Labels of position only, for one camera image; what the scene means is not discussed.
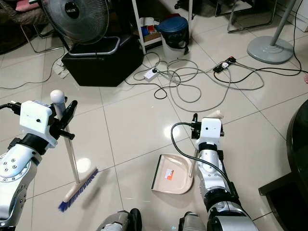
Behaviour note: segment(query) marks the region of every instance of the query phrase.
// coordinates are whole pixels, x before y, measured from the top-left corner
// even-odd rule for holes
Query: chair leg
[[[45,39],[45,38],[49,38],[49,37],[52,37],[53,36],[53,32],[54,32],[54,29],[52,29],[51,31],[48,31],[46,32],[45,34],[41,34],[38,30],[38,27],[37,25],[33,24],[33,27],[37,33],[38,36],[40,36],[41,38]]]
[[[234,2],[233,2],[232,12],[231,12],[230,18],[229,18],[228,28],[227,28],[228,33],[234,33],[234,32],[238,32],[238,31],[242,31],[242,30],[248,30],[248,29],[252,29],[252,28],[261,27],[261,26],[267,26],[267,25],[270,25],[273,22],[275,12],[276,12],[277,0],[275,0],[273,12],[270,16],[270,20],[267,23],[262,23],[262,24],[258,24],[258,25],[254,25],[254,26],[246,26],[246,27],[230,30],[230,26],[232,24],[232,18],[233,18],[233,15],[234,15],[234,8],[235,8],[236,1],[237,0],[234,0]]]
[[[57,49],[61,49],[63,48],[64,46],[60,46],[60,47],[55,47],[55,48],[50,48],[50,49],[46,49],[46,50],[43,50],[43,51],[36,51],[31,43],[31,41],[29,40],[29,38],[27,37],[27,34],[25,33],[24,29],[23,29],[23,26],[20,25],[20,28],[21,30],[23,31],[23,34],[25,36],[25,38],[27,39],[28,43],[30,44],[30,46],[32,47],[32,50],[36,53],[36,54],[42,54],[42,53],[45,53],[45,52],[48,52],[48,51],[55,51]]]

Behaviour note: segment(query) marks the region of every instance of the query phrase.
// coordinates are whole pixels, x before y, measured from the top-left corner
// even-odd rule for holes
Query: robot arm
[[[61,136],[73,134],[64,128],[73,118],[77,101],[64,111],[59,121],[53,105],[39,101],[8,103],[6,107],[20,115],[20,126],[25,137],[14,138],[9,150],[0,155],[0,230],[14,230],[26,202],[27,188],[35,177],[42,155],[57,145]]]
[[[206,117],[198,122],[197,119],[195,114],[190,124],[192,139],[196,140],[198,157],[212,164],[210,166],[200,161],[197,163],[201,196],[209,213],[207,231],[257,231],[257,227],[241,207],[234,184],[227,178],[223,151],[219,149],[219,138],[224,136],[221,120]],[[187,213],[182,226],[182,230],[186,229],[201,231],[205,230],[205,226],[196,214]]]

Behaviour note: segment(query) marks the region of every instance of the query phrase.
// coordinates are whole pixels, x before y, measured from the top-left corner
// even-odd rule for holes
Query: gray cable
[[[234,64],[234,63],[232,63],[233,65],[236,65],[236,66],[239,66],[239,67],[242,67],[242,68],[246,68],[246,69],[251,70],[251,71],[253,71],[254,73],[256,73],[256,74],[258,75],[258,77],[260,78],[260,80],[262,81],[262,85],[261,85],[261,86],[256,87],[256,88],[253,88],[253,89],[246,89],[246,88],[239,88],[239,87],[237,87],[237,85],[235,84],[236,87],[232,87],[232,86],[231,86],[231,82],[232,82],[232,80],[231,80],[231,72],[230,72],[230,69],[228,69],[228,68],[226,68],[226,70],[228,71],[227,77],[229,78],[229,82],[228,82],[228,85],[225,85],[225,84],[222,84],[221,82],[216,81],[214,78],[212,78],[212,77],[208,74],[208,73],[212,73],[212,72],[213,72],[212,68],[210,68],[210,69],[208,69],[208,70],[206,70],[206,71],[201,70],[201,69],[199,69],[197,63],[195,63],[194,61],[191,61],[191,60],[187,60],[187,59],[177,59],[177,60],[173,60],[173,61],[167,63],[166,61],[161,60],[161,59],[160,59],[160,56],[159,56],[157,53],[155,53],[155,52],[149,52],[149,53],[146,54],[146,56],[147,56],[148,54],[151,54],[151,53],[152,53],[152,54],[155,54],[155,55],[157,56],[158,61],[155,63],[155,65],[154,65],[153,67],[148,67],[148,66],[146,66],[145,64],[142,64],[142,65],[145,66],[147,69],[142,70],[142,71],[139,71],[139,72],[136,72],[136,73],[134,74],[134,76],[133,76],[134,80],[136,80],[136,81],[142,81],[142,80],[144,80],[144,78],[142,78],[142,79],[137,79],[137,78],[136,78],[136,75],[137,75],[138,73],[141,73],[141,72],[144,72],[144,71],[148,71],[148,70],[150,70],[150,69],[152,69],[152,68],[156,68],[156,69],[158,70],[158,73],[159,73],[161,76],[163,76],[165,79],[167,79],[167,80],[169,81],[169,86],[168,86],[168,88],[169,88],[170,97],[171,97],[173,103],[174,103],[177,107],[179,107],[180,109],[182,109],[182,110],[184,110],[184,111],[187,111],[187,112],[194,112],[194,113],[206,112],[206,111],[212,110],[212,109],[214,109],[214,108],[220,106],[220,105],[224,102],[224,100],[226,99],[226,96],[227,96],[227,93],[228,93],[228,90],[229,90],[229,89],[232,89],[232,90],[257,90],[257,89],[260,89],[260,88],[262,88],[262,87],[264,86],[264,80],[263,80],[263,78],[261,77],[261,75],[260,75],[257,71],[255,71],[254,69],[249,68],[249,67],[246,67],[246,66],[243,66],[243,65],[239,65],[239,64]],[[176,64],[176,63],[178,63],[178,62],[183,62],[183,61],[187,61],[187,62],[190,62],[190,63],[194,64],[194,67],[180,67],[180,68],[177,68],[177,69],[174,70],[174,71],[173,71],[173,70],[170,70],[170,66],[172,66],[172,65],[174,65],[174,64]],[[158,66],[160,63],[165,63],[165,64],[167,64],[167,68],[166,68],[167,70],[166,70],[166,71],[160,71],[160,70],[157,68],[157,66]],[[183,70],[183,69],[192,69],[192,70],[195,70],[195,72],[192,72],[192,73],[189,73],[189,74],[183,74],[183,75],[178,74],[178,71]],[[207,108],[207,109],[204,109],[204,110],[198,110],[198,111],[188,110],[188,109],[186,109],[186,108],[184,108],[184,107],[181,107],[180,105],[177,104],[177,102],[175,101],[174,96],[173,96],[173,94],[172,94],[171,88],[176,88],[177,95],[178,95],[178,97],[179,97],[183,102],[185,102],[185,103],[195,103],[195,102],[197,102],[197,101],[202,97],[202,91],[201,91],[201,89],[200,89],[199,87],[197,87],[197,86],[190,85],[190,84],[184,84],[184,83],[191,81],[191,80],[194,79],[198,74],[205,74],[205,75],[206,75],[207,77],[209,77],[210,80],[212,80],[214,83],[220,85],[221,87],[226,88],[226,91],[225,91],[225,93],[224,93],[222,99],[221,99],[221,100],[219,101],[219,103],[217,103],[215,106],[212,106],[212,107]],[[190,100],[190,101],[184,99],[184,98],[181,96],[180,92],[179,92],[179,86],[185,86],[185,87],[196,88],[196,89],[199,91],[198,97],[197,97],[196,99]]]

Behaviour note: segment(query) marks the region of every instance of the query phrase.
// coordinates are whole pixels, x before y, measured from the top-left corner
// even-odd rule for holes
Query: metal pole
[[[192,36],[192,18],[193,18],[193,0],[189,0],[188,3],[188,30],[189,30],[189,38]]]
[[[279,35],[280,35],[280,33],[281,33],[282,29],[283,29],[283,26],[284,26],[284,24],[286,23],[286,21],[287,21],[287,19],[288,19],[288,16],[290,15],[291,10],[292,10],[293,7],[294,7],[295,2],[296,2],[296,0],[289,0],[287,9],[285,10],[284,15],[282,16],[282,19],[281,19],[281,21],[280,21],[280,23],[279,23],[279,25],[278,25],[278,28],[277,28],[277,30],[276,30],[276,32],[275,32],[275,35],[273,36],[273,39],[272,39],[271,42],[270,42],[270,45],[271,45],[271,46],[275,46],[276,41],[277,41],[277,39],[279,38]]]
[[[145,45],[144,45],[144,41],[143,41],[143,35],[142,35],[142,32],[141,32],[141,24],[140,24],[140,18],[139,18],[139,14],[138,14],[137,3],[136,3],[136,0],[131,0],[131,2],[133,4],[133,8],[134,8],[134,13],[135,13],[137,29],[138,29],[138,33],[139,33],[139,37],[140,37],[140,43],[141,43],[142,51],[143,51],[143,54],[146,54]]]

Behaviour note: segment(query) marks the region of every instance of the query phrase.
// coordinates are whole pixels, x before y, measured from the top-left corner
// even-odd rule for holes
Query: extension cord
[[[236,62],[236,59],[233,56],[230,56],[228,59],[226,59],[225,61],[215,66],[213,71],[216,73],[220,73],[224,69],[226,69],[230,64],[235,63],[235,62]]]
[[[145,73],[143,76],[146,81],[151,82],[156,76],[158,76],[158,71],[154,67],[151,70],[149,70],[147,73]]]

